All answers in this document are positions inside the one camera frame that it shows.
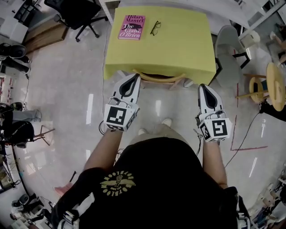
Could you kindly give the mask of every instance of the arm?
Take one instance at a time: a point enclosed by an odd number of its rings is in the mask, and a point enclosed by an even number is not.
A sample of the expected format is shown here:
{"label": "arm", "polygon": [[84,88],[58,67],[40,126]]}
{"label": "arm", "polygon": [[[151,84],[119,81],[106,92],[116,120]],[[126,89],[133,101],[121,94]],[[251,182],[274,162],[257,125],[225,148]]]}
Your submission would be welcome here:
{"label": "arm", "polygon": [[117,155],[118,147],[123,132],[110,129],[106,131],[102,139],[97,144],[88,161],[85,163],[84,170],[91,168],[102,168],[108,170],[113,166]]}
{"label": "arm", "polygon": [[202,168],[204,171],[223,189],[227,188],[227,175],[223,166],[223,160],[218,143],[204,141],[202,153]]}

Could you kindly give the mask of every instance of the pink book cover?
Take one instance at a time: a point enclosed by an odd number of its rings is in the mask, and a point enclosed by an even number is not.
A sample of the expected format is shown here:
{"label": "pink book cover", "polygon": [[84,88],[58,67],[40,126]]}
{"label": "pink book cover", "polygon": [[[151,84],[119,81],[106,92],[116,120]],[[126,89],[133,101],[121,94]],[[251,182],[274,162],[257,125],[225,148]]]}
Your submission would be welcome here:
{"label": "pink book cover", "polygon": [[118,39],[140,40],[145,16],[126,15],[118,34]]}

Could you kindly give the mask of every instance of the black office chair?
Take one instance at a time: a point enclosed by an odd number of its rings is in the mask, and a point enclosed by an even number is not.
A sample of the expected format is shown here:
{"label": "black office chair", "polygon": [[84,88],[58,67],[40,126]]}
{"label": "black office chair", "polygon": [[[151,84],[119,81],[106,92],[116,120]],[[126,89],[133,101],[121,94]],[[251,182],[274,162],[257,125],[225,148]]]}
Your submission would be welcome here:
{"label": "black office chair", "polygon": [[93,19],[101,9],[101,7],[96,4],[95,0],[93,0],[93,2],[88,0],[45,0],[45,4],[60,13],[61,17],[58,14],[54,17],[56,22],[61,22],[73,30],[81,27],[76,36],[77,42],[80,41],[78,37],[87,26],[94,33],[95,37],[99,38],[99,35],[94,31],[91,23],[102,19],[108,20],[107,17]]}

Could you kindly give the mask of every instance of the gray chair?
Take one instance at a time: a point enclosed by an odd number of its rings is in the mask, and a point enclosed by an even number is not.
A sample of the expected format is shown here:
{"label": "gray chair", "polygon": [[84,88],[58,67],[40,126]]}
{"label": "gray chair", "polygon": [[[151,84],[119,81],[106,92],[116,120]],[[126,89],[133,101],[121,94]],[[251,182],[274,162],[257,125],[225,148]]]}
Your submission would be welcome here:
{"label": "gray chair", "polygon": [[[245,48],[238,38],[236,29],[231,25],[225,25],[219,31],[214,44],[215,61],[219,68],[214,78],[223,87],[235,86],[243,76],[242,70],[250,61]],[[246,61],[240,66],[236,57],[245,56]]]}

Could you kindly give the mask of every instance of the white tiled floor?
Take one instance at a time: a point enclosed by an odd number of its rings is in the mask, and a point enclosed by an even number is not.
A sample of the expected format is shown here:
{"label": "white tiled floor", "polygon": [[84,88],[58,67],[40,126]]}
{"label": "white tiled floor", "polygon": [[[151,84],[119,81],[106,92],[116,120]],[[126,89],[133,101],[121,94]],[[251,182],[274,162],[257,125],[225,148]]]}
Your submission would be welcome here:
{"label": "white tiled floor", "polygon": [[[42,112],[42,122],[34,124],[36,134],[42,124],[55,128],[55,131],[47,138],[51,146],[38,140],[28,143],[26,150],[17,148],[16,153],[28,189],[53,202],[59,199],[54,187],[66,185],[74,171],[82,171],[89,151],[92,152],[101,138],[98,125],[103,119],[102,65],[107,25],[105,21],[94,24],[101,34],[99,39],[89,32],[84,34],[80,43],[76,43],[76,31],[70,30],[64,41],[43,48],[33,56],[27,107]],[[252,60],[245,72],[265,74],[271,57],[263,47],[261,44],[251,48]],[[114,76],[104,82],[105,102],[118,79],[120,76]],[[240,94],[248,91],[245,81],[242,79],[239,84]],[[26,86],[26,78],[20,75],[14,90],[15,101],[23,101]],[[233,145],[232,136],[221,143],[226,165],[235,153],[231,148],[239,148],[250,122],[258,113],[258,105],[250,99],[241,99],[237,107],[236,85],[222,89],[214,81],[211,86],[222,97],[233,124],[236,119]],[[92,104],[89,110],[88,100]],[[138,104],[141,110],[128,132],[124,133],[121,147],[126,147],[141,127],[152,131],[154,124],[170,117],[173,119],[172,127],[197,151],[198,138],[193,131],[197,128],[195,116],[199,112],[197,86],[185,89],[180,85],[168,90],[163,85],[147,85],[140,91]],[[239,151],[226,168],[229,185],[237,187],[248,208],[280,173],[286,158],[285,127],[283,121],[259,114],[241,148],[267,148]]]}

